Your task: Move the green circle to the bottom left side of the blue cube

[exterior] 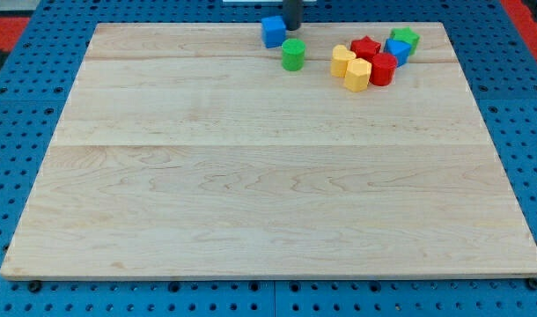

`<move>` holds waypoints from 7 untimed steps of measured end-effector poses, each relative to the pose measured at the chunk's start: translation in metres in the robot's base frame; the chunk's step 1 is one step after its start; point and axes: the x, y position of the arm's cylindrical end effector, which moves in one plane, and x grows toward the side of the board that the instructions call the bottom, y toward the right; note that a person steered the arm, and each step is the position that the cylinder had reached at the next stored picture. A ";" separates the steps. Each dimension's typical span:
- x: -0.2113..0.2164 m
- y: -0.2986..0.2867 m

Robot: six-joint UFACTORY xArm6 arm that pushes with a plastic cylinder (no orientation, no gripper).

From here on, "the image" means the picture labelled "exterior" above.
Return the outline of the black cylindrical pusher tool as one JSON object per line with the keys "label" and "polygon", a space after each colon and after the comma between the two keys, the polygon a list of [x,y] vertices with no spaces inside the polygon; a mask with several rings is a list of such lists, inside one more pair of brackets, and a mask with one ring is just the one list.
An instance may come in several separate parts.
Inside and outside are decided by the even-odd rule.
{"label": "black cylindrical pusher tool", "polygon": [[289,31],[298,30],[303,18],[303,0],[283,0],[283,21]]}

